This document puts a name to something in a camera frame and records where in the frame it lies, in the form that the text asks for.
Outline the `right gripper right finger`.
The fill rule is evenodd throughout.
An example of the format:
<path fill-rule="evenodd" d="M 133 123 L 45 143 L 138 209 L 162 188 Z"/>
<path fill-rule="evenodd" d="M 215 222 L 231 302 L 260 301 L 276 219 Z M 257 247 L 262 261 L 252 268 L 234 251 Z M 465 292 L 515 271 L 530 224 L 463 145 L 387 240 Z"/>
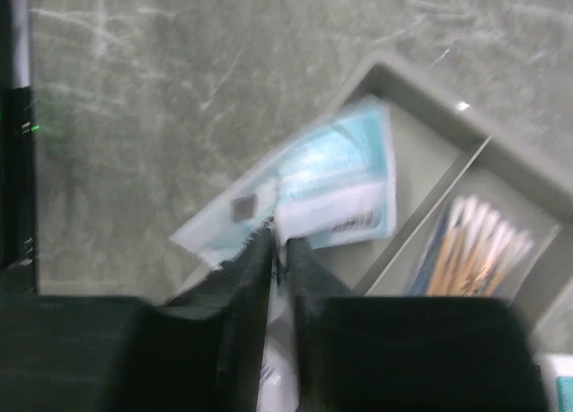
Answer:
<path fill-rule="evenodd" d="M 356 296 L 286 246 L 302 411 L 545 411 L 521 321 L 497 299 Z"/>

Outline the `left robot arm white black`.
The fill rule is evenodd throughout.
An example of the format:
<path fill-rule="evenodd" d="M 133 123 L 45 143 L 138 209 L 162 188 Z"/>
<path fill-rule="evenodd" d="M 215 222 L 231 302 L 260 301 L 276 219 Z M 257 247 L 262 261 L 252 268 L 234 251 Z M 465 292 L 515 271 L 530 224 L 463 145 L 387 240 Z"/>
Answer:
<path fill-rule="evenodd" d="M 30 0 L 1 0 L 1 291 L 38 291 Z"/>

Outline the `bag of cotton swabs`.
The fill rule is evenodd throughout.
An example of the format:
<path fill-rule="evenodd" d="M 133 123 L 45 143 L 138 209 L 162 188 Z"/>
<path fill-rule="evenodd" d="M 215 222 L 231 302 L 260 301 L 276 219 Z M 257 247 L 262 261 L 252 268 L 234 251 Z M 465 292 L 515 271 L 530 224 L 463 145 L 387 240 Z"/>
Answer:
<path fill-rule="evenodd" d="M 411 296 L 493 296 L 535 246 L 530 232 L 476 194 L 445 204 L 421 254 Z"/>

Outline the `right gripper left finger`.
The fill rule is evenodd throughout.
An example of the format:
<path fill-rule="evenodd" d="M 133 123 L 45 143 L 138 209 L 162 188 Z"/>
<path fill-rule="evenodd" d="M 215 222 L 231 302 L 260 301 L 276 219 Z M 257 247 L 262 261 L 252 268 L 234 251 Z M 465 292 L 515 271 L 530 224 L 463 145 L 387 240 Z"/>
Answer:
<path fill-rule="evenodd" d="M 263 228 L 163 305 L 2 295 L 2 410 L 253 411 L 273 262 Z"/>

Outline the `grey plastic divided tray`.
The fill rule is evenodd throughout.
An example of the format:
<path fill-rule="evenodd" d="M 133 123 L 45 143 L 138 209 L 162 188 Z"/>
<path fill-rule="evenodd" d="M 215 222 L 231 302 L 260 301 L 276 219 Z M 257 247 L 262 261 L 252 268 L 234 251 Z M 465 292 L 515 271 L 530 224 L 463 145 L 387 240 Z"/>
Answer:
<path fill-rule="evenodd" d="M 520 311 L 542 351 L 572 349 L 572 181 L 463 99 L 400 56 L 366 57 L 326 107 L 365 96 L 388 109 L 397 160 L 398 231 L 391 239 L 316 252 L 356 294 L 406 292 L 445 206 L 476 194 L 527 229 L 534 248 L 499 292 Z"/>

